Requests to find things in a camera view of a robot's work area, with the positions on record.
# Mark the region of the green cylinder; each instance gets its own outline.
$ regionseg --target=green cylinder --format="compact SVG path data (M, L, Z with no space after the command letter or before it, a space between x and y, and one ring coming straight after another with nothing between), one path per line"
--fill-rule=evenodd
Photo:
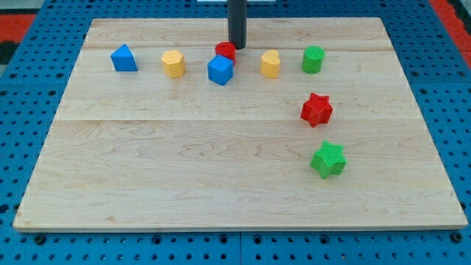
M324 50L319 46L309 46L304 50L301 69L307 74L315 74L321 71L324 60Z

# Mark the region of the black metal rod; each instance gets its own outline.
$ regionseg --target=black metal rod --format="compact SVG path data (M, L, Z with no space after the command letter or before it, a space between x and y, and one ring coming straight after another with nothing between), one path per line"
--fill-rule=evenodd
M247 0L227 0L229 42L243 49L247 39Z

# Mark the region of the red star block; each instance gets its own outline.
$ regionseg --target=red star block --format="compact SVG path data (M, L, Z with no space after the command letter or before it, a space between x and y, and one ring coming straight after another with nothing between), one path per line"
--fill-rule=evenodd
M311 98L302 106L301 119L309 121L309 124L315 127L318 124L328 123L330 114L332 114L332 106L329 103L329 96L311 93Z

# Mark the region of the green block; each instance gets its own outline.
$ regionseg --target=green block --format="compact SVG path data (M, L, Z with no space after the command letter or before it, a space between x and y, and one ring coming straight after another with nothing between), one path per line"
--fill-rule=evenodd
M317 150L312 157L311 167L317 170L323 179L332 174L340 175L347 164L347 159L342 154L343 150L342 145L323 141L321 149Z
M324 50L318 46L309 46L304 50L301 69L307 74L315 74L321 71L324 60Z

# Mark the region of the red cylinder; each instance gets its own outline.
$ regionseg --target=red cylinder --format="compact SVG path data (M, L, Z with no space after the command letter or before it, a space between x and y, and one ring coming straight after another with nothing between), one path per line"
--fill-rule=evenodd
M236 47L234 46L234 44L228 41L221 42L216 45L215 50L216 54L231 59L233 61L233 65L236 64Z

